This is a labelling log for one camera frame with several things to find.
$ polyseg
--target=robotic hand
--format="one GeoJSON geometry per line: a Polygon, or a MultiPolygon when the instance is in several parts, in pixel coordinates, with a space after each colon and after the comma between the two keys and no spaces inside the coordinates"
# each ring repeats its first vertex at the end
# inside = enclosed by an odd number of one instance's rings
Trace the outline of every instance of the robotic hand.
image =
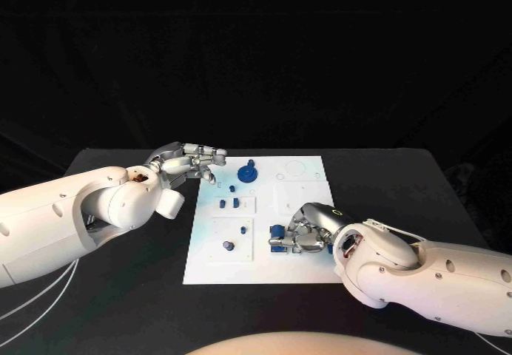
{"type": "Polygon", "coordinates": [[[106,167],[0,196],[0,288],[27,281],[136,229],[155,211],[174,219],[187,178],[214,184],[208,164],[224,165],[223,149],[174,142],[145,164],[106,167]]]}
{"type": "Polygon", "coordinates": [[[333,207],[307,203],[271,246],[318,252],[333,246],[334,272],[371,308],[389,302],[425,318],[498,337],[512,336],[512,256],[438,243],[374,220],[356,223],[333,207]],[[408,244],[390,233],[413,237],[408,244]]]}

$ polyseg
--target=white panel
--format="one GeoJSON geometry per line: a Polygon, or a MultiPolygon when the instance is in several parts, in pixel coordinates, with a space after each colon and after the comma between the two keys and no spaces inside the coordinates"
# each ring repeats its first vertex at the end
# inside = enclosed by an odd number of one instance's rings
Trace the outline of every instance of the white panel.
{"type": "Polygon", "coordinates": [[[340,283],[327,250],[315,254],[294,254],[291,249],[271,253],[268,245],[269,226],[288,225],[301,203],[333,204],[321,158],[226,157],[226,162],[226,166],[210,167],[217,183],[200,182],[183,283],[340,283]],[[236,172],[247,159],[255,162],[258,178],[242,183],[236,172]],[[233,197],[239,198],[237,209],[232,208],[233,197]],[[219,208],[220,199],[226,201],[224,209],[219,208]],[[250,254],[237,253],[247,251],[240,220],[252,220],[250,254]],[[223,249],[223,241],[234,244],[232,251],[223,249]],[[250,255],[250,259],[245,260],[243,255],[250,255]]]}
{"type": "Polygon", "coordinates": [[[252,261],[252,219],[250,218],[211,218],[210,230],[213,235],[204,243],[207,247],[207,262],[252,261]],[[221,244],[227,241],[234,248],[227,251],[221,244]]]}

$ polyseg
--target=blue knob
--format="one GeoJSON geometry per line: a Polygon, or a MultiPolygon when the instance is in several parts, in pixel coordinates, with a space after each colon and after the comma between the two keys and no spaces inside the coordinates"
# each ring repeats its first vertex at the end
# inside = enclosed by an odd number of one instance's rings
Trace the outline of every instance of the blue knob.
{"type": "Polygon", "coordinates": [[[221,247],[230,251],[234,248],[234,244],[232,242],[223,242],[221,247]]]}
{"type": "Polygon", "coordinates": [[[253,160],[252,159],[247,160],[247,165],[242,166],[237,169],[236,175],[237,175],[237,180],[242,183],[250,183],[255,180],[255,178],[258,177],[258,171],[256,171],[256,168],[253,167],[253,160]]]}

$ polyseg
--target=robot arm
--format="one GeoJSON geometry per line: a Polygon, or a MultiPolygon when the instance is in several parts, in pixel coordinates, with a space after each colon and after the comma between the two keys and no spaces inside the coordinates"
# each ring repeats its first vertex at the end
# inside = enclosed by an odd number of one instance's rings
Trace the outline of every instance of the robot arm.
{"type": "Polygon", "coordinates": [[[207,164],[224,165],[226,154],[174,142],[142,166],[96,169],[2,194],[0,288],[60,268],[136,229],[154,211],[174,219],[184,198],[171,189],[185,178],[214,184],[207,164]]]}
{"type": "Polygon", "coordinates": [[[510,337],[512,256],[421,237],[409,245],[390,230],[403,232],[373,220],[356,223],[330,206],[307,203],[283,238],[268,242],[304,251],[331,243],[334,272],[371,308],[396,302],[435,322],[510,337]]]}

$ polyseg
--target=table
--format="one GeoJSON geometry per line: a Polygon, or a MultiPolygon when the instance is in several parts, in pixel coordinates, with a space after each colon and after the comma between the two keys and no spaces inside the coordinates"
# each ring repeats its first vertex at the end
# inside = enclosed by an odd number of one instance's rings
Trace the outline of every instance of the table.
{"type": "MultiPolygon", "coordinates": [[[[233,149],[233,156],[320,155],[335,208],[425,238],[485,248],[431,154],[422,149],[233,149]]],[[[151,150],[84,149],[66,175],[141,164],[151,150]]],[[[320,331],[397,345],[422,354],[493,349],[472,333],[390,303],[366,307],[340,284],[183,285],[198,181],[174,220],[146,224],[79,260],[54,309],[4,347],[8,354],[183,354],[242,335],[320,331]]],[[[30,298],[61,271],[0,290],[0,312],[30,298]]],[[[51,303],[60,287],[1,324],[4,338],[51,303]]]]}

